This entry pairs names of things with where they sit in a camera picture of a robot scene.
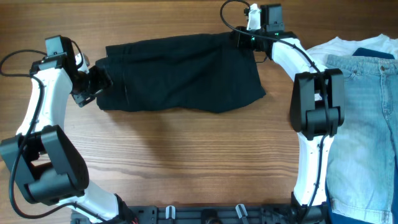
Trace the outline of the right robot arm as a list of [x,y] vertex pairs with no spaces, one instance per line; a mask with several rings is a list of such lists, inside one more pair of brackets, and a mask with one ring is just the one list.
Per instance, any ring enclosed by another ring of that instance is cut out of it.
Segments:
[[299,140],[298,176],[286,204],[264,205],[261,223],[329,223],[326,171],[330,148],[345,119],[343,73],[315,61],[285,31],[280,4],[248,4],[247,26],[233,29],[240,49],[264,52],[293,80],[289,119]]

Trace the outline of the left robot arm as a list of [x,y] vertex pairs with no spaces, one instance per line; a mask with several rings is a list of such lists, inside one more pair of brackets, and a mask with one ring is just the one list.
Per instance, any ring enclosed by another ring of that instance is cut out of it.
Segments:
[[29,218],[16,203],[19,189],[27,202],[47,205],[50,213],[70,208],[90,223],[137,223],[120,196],[90,180],[84,159],[64,132],[68,98],[87,105],[113,84],[109,75],[91,66],[68,37],[49,37],[45,46],[27,74],[32,94],[25,118],[16,135],[1,142],[1,157],[11,173],[12,208]]

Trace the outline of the black shorts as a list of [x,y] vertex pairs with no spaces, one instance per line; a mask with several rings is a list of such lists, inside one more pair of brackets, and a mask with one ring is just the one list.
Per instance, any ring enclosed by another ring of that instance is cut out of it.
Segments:
[[266,95],[253,52],[235,47],[229,33],[110,45],[95,65],[113,82],[96,100],[101,110],[223,113]]

